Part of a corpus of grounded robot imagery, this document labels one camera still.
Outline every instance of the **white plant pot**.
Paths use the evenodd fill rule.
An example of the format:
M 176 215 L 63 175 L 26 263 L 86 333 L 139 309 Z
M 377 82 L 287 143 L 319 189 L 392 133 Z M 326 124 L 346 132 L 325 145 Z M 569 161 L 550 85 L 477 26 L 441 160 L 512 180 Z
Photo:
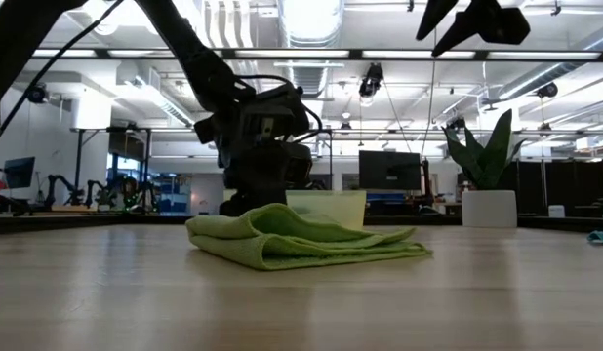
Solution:
M 511 190 L 465 191 L 462 225 L 476 228 L 515 228 L 516 194 Z

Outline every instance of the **ceiling duct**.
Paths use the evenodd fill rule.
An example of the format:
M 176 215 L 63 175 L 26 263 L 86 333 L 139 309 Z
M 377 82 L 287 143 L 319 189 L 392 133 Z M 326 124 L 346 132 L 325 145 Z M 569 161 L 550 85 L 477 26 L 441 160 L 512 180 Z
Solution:
M 344 0 L 278 0 L 281 36 L 287 48 L 335 48 L 339 42 Z M 319 97 L 328 68 L 290 67 L 289 78 L 307 97 Z
M 583 39 L 570 51 L 603 51 L 603 28 Z M 529 73 L 517 78 L 499 89 L 499 99 L 508 100 L 519 98 L 533 92 L 542 86 L 553 82 L 580 67 L 584 62 L 560 62 L 541 64 Z

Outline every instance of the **desk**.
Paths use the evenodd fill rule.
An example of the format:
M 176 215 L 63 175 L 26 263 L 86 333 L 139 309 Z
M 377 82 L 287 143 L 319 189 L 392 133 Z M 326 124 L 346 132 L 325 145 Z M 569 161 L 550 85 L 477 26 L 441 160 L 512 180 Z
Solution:
M 433 203 L 433 208 L 443 215 L 462 216 L 462 203 Z
M 603 247 L 583 234 L 415 239 L 434 258 L 258 272 L 180 225 L 0 235 L 0 350 L 603 350 Z

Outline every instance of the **computer monitor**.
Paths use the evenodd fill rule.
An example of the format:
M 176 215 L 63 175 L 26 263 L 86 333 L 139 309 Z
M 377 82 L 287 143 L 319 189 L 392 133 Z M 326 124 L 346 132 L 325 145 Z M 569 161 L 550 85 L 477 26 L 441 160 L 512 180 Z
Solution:
M 360 151 L 360 188 L 421 190 L 421 154 Z
M 26 157 L 5 162 L 4 178 L 10 189 L 30 187 L 35 158 Z

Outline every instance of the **potted plant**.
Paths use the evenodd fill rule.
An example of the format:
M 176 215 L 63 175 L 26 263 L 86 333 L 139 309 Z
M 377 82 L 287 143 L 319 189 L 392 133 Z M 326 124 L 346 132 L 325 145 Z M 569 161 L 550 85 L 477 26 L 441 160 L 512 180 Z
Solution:
M 516 227 L 516 195 L 511 190 L 499 190 L 503 170 L 525 140 L 518 142 L 511 152 L 512 111 L 499 118 L 486 146 L 482 146 L 473 133 L 464 128 L 466 146 L 460 143 L 454 130 L 443 128 L 451 157 L 462 166 L 464 175 L 476 190 L 462 194 L 462 224 L 468 227 Z

